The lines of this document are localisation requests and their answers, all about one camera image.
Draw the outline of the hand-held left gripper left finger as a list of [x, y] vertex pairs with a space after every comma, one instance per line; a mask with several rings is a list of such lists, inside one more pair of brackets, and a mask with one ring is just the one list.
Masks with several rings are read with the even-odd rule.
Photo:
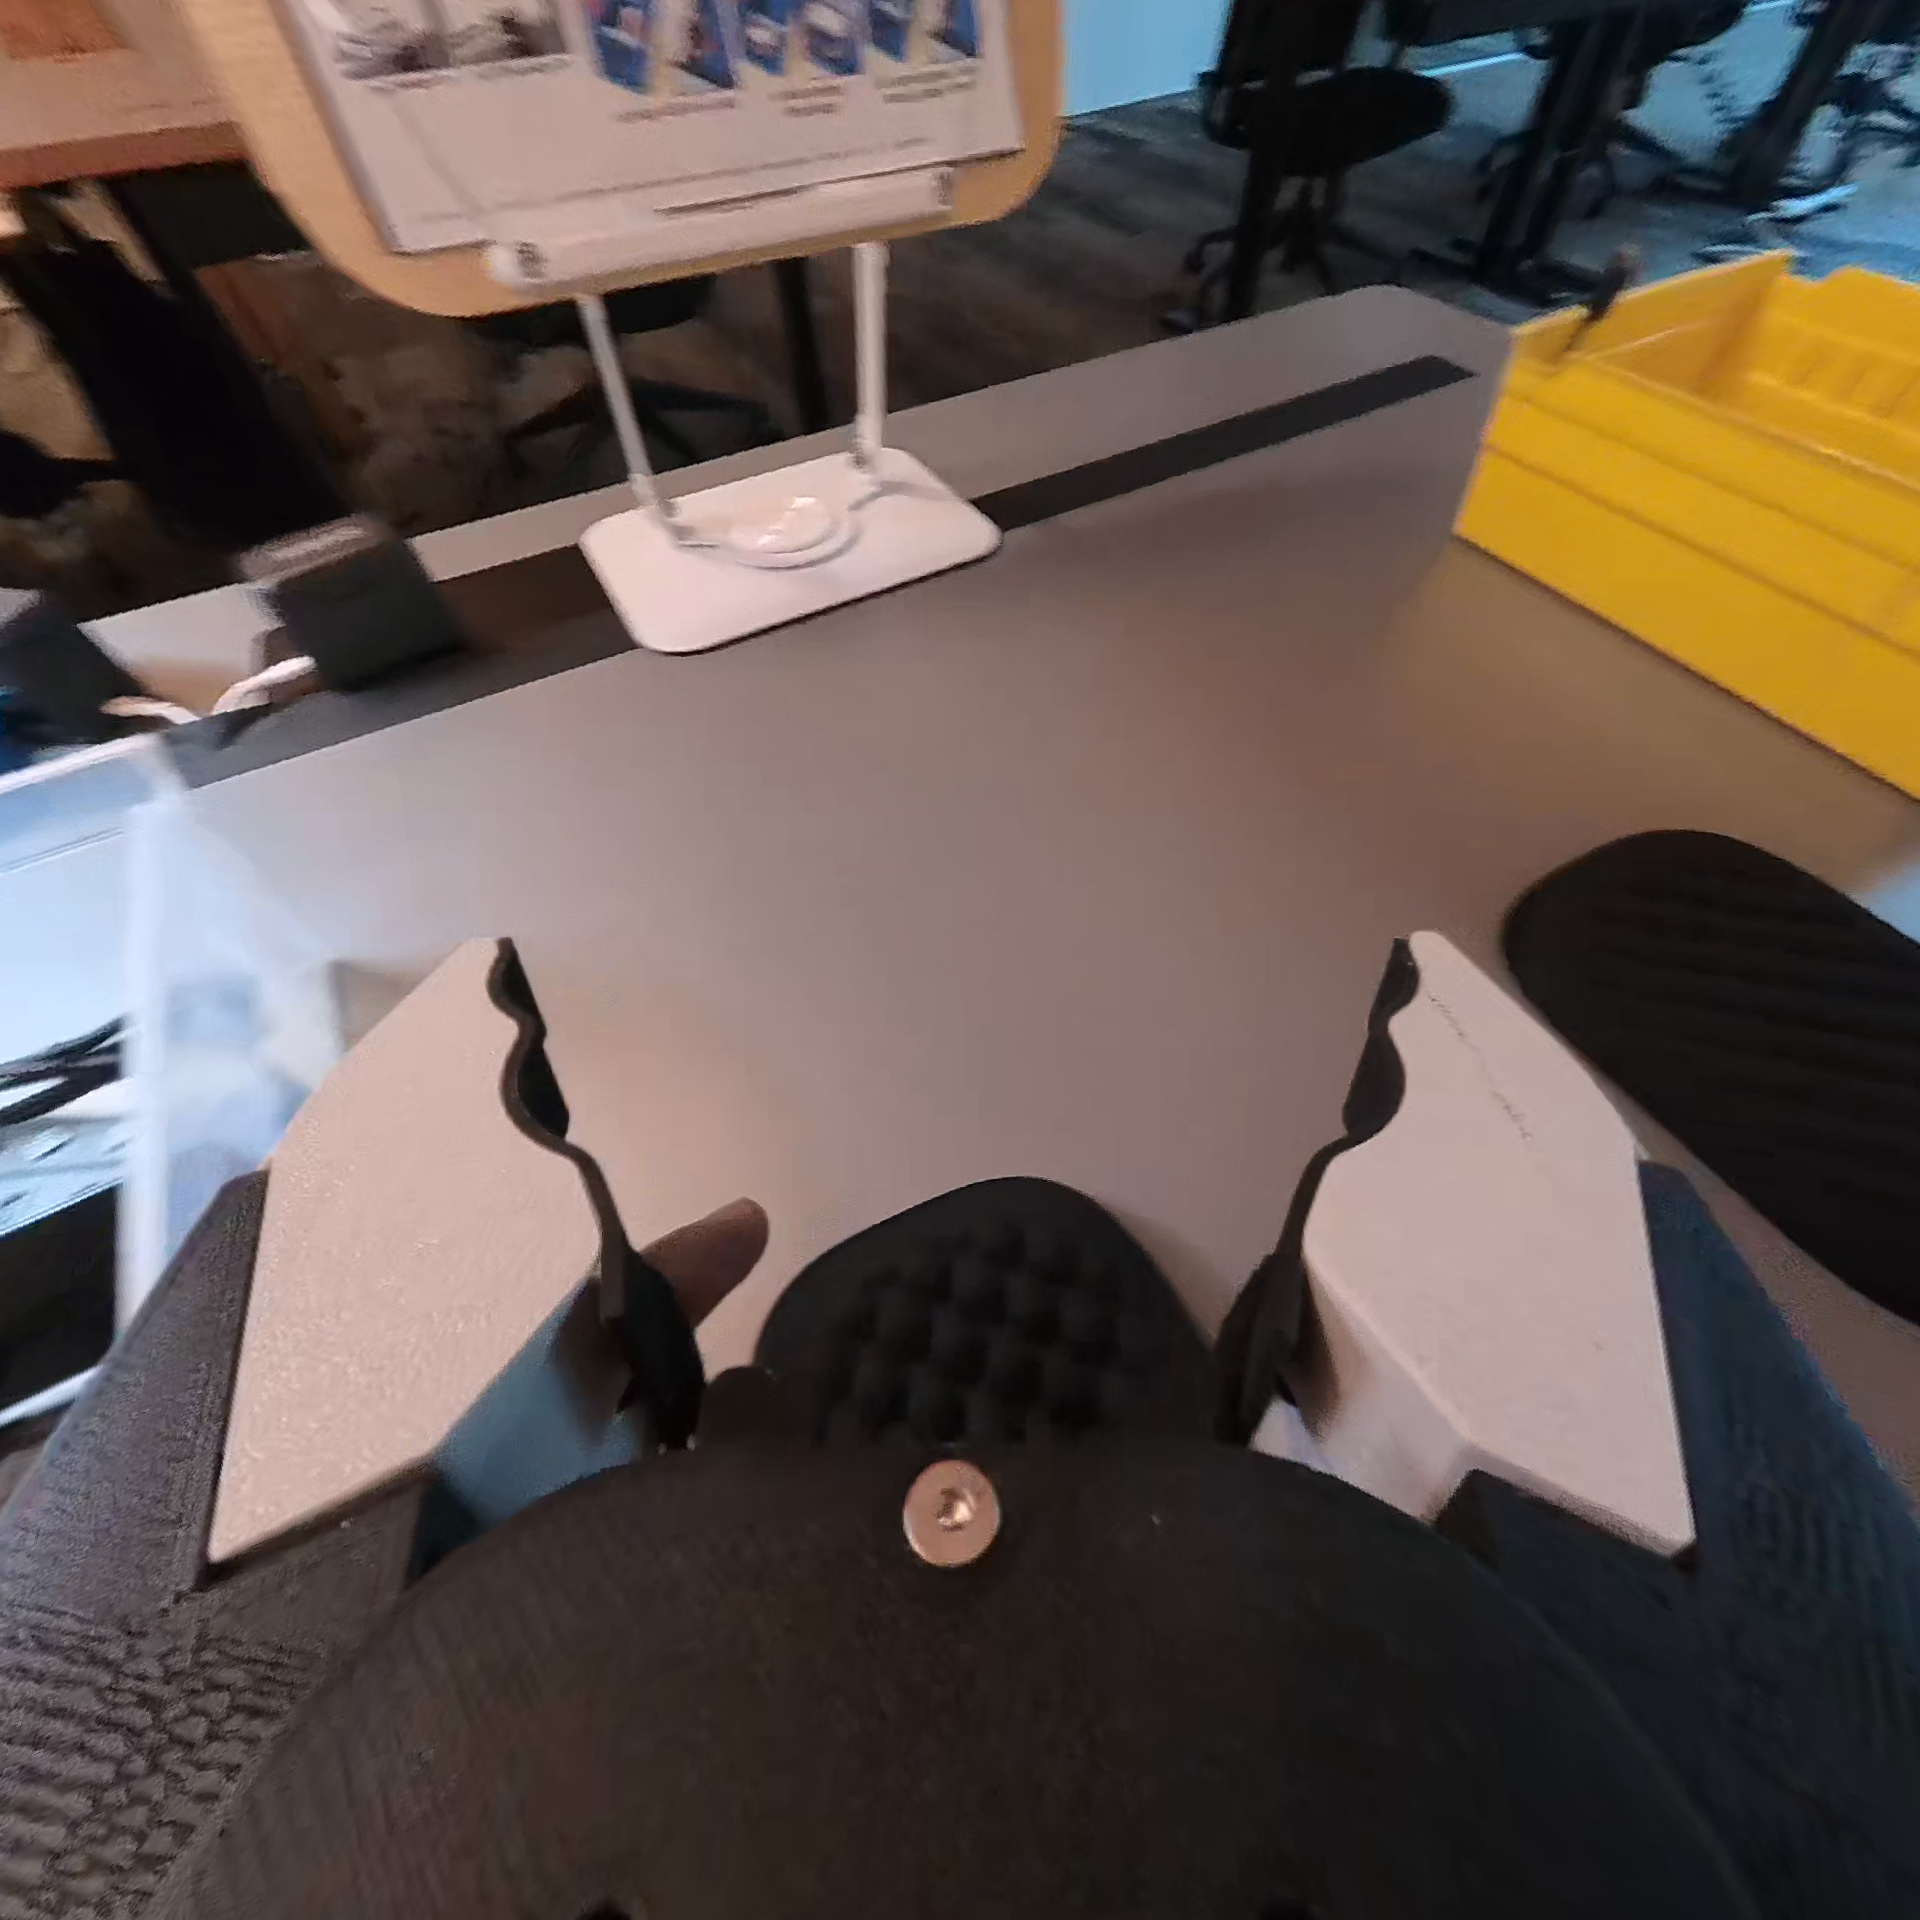
[[515, 942], [443, 958], [268, 1163], [208, 1561], [418, 1482], [492, 1528], [687, 1445], [705, 1362], [570, 1138]]

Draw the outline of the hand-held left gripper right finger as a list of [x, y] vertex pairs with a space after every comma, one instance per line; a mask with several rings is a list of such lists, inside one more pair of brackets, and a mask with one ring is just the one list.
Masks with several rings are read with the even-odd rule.
[[1640, 1144], [1434, 930], [1395, 942], [1216, 1370], [1223, 1438], [1415, 1521], [1480, 1474], [1663, 1558], [1697, 1540]]

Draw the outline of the clear plastic bin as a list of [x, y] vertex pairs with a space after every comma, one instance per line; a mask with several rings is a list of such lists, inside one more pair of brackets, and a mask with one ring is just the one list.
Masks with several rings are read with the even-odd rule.
[[123, 1017], [123, 1080], [3, 1130], [3, 1418], [100, 1370], [219, 1189], [338, 1058], [329, 968], [156, 740], [3, 781], [3, 1064]]

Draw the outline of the person's left hand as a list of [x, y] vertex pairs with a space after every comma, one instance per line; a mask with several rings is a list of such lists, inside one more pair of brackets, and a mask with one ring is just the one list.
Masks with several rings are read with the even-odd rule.
[[689, 1325], [698, 1331], [744, 1286], [769, 1238], [766, 1209], [738, 1197], [655, 1238], [640, 1260], [673, 1290]]

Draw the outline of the black power charger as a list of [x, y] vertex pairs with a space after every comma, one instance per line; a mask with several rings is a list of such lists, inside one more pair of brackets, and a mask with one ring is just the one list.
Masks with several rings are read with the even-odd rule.
[[236, 564], [265, 617], [263, 665], [302, 664], [324, 690], [378, 689], [468, 651], [411, 545], [379, 518], [335, 518], [256, 545]]
[[106, 746], [136, 731], [112, 702], [144, 686], [82, 630], [49, 592], [3, 590], [3, 750], [6, 769], [35, 753]]

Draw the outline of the yellow plastic bin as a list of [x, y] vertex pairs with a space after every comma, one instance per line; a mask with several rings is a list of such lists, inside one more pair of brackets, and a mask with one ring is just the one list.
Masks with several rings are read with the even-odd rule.
[[1516, 330], [1456, 533], [1918, 796], [1918, 289], [1762, 253]]

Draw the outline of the black table strip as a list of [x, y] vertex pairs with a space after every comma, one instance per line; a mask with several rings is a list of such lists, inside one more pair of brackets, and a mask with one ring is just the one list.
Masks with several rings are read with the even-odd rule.
[[[1396, 411], [1415, 401], [1484, 381], [1486, 376], [1442, 354], [1424, 352], [1339, 378], [1251, 411], [1200, 422], [1059, 472], [1046, 472], [1008, 486], [994, 486], [984, 497], [966, 498], [1000, 526], [1003, 545], [1014, 531], [1056, 522], [1272, 448], [1307, 441], [1345, 426]], [[606, 598], [591, 564], [588, 584]], [[615, 649], [640, 649], [622, 629], [608, 598], [606, 604], [619, 630]]]

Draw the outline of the instruction sheet board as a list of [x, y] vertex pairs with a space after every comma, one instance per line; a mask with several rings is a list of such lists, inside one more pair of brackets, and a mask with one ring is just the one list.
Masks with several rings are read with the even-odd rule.
[[476, 321], [1000, 219], [1059, 147], [1060, 4], [184, 4], [281, 211]]

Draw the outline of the black office chair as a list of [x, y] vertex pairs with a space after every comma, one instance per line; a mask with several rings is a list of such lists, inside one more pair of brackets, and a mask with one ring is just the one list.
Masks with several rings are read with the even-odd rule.
[[1202, 130], [1243, 157], [1238, 213], [1186, 256], [1188, 330], [1256, 310], [1267, 262], [1338, 289], [1331, 250], [1393, 253], [1339, 222], [1350, 178], [1449, 125], [1451, 92], [1404, 65], [1356, 65], [1366, 4], [1231, 2], [1211, 68], [1198, 80]]

